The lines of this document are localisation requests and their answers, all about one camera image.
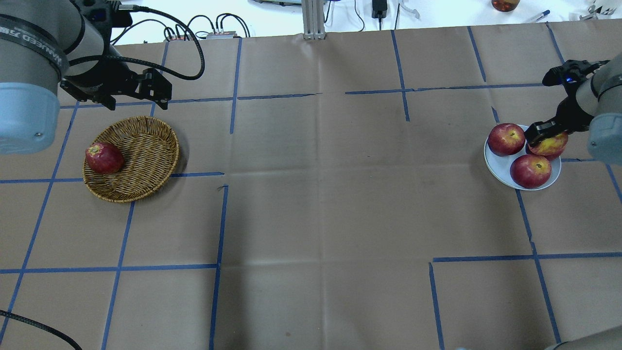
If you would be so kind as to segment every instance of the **metal bracket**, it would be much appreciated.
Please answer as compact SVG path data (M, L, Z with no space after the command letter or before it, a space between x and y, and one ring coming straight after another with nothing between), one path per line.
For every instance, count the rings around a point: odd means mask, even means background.
M302 34L305 39L324 39L324 1L302 0L302 22L305 31Z

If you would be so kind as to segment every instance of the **apple in basket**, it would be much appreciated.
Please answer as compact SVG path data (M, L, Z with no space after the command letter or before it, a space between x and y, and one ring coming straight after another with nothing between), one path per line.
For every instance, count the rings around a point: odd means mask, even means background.
M96 173L114 174L121 169L125 160L115 145L107 142L95 142L86 149L86 162Z
M498 156L518 153L525 145L525 133L516 124L503 123L495 126L488 135L488 147Z
M548 159L536 154L524 154L514 160L509 174L517 184L525 188L544 185L550 178L551 166Z
M545 156L546 159L552 161L564 152L567 143L568 133L564 131L563 133L558 134L555 137L542 140L542 142L540 142L535 147L529 146L527 144L527 149L525 149L525 152L527 152L528 154Z

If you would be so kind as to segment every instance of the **white background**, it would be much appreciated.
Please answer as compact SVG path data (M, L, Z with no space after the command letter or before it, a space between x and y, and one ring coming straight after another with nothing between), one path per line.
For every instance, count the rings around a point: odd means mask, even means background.
M606 0L607 2L621 3L622 0ZM587 8L592 0L521 0L519 6L512 12L499 12L493 9L490 0L404 0L404 4L415 8L421 14L420 19L401 10L398 29L430 28L453 26L477 26L487 24L523 23L539 12L550 10L544 19L549 22L577 20L579 14L587 15ZM242 17L251 30L251 36L275 36L299 34L303 31L302 8L300 5L280 6L270 2L262 4L253 0L131 0L125 4L140 4L153 9L167 12L184 23L197 14L204 14L213 21L216 16L230 12ZM326 32L355 32L361 29L362 23L354 12L355 0L341 0L332 4ZM388 0L389 10L387 18L383 20L383 29L393 29L397 9L397 0ZM356 0L356 8L365 21L365 31L378 30L378 20L371 18L371 0ZM606 18L621 18L622 6L612 16ZM145 19L159 19L169 26L174 23L166 18L144 13L132 13L134 23ZM243 36L238 22L228 17L224 23L225 30L237 31ZM194 31L210 31L211 27L205 19L197 19L192 23ZM147 42L161 42L164 27L156 22L146 22L129 31L118 44L136 44ZM113 38L121 29L113 31Z

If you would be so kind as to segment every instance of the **light blue joint cap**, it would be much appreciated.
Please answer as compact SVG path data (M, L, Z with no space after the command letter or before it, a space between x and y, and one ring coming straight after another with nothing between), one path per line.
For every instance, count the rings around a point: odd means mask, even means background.
M604 113L592 119L587 150L601 162L622 165L622 113Z
M54 142L60 104L50 90L0 83L0 154L35 153Z

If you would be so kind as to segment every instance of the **basket rim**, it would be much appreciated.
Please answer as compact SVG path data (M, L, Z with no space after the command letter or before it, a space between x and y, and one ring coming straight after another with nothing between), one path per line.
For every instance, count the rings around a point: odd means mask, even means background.
M113 202L113 203L129 203L129 202L134 202L134 201L138 201L139 199L143 199L147 196L152 195L153 193L155 193L156 191L158 191L169 179L170 176L173 174L173 171L175 171L175 168L177 167L177 163L179 161L179 152L180 152L180 147L179 147L179 139L177 138L177 133L175 132L175 130L168 125L164 120L155 118L153 116L148 116L148 115L139 115L139 116L131 116L129 118L125 118L122 120L118 120L116 122L114 122L113 124L110 124L107 128L105 128L101 133L99 133L97 136L95 136L95 139L93 140L93 142L91 142L91 144L98 142L98 139L100 139L101 137L103 137L103 135L105 135L106 133L109 133L116 125L120 124L120 123L127 123L127 122L132 122L133 120L147 120L147 119L152 119L158 123L160 123L162 126L164 126L165 128L167 128L168 130L170 130L171 132L171 136L172 139L174 141L174 150L173 152L175 153L175 158L173 159L173 163L171 164L171 167L167 170L166 172L166 176L164 176L159 182L158 184L156 184L155 186L153 186L153 188L149 189L148 191L145 191L142 194L139 194L138 196L129 198L129 199L113 199L110 197L106 197L106 196L102 196L101 194L97 193L92 186L90 186L87 181L86 181L86 170L88 167L88 163L86 162L86 156L84 158L84 161L82 162L82 181L84 182L84 184L86 185L86 188L88 188L88 190L97 198L102 199L104 201L108 201L108 202Z

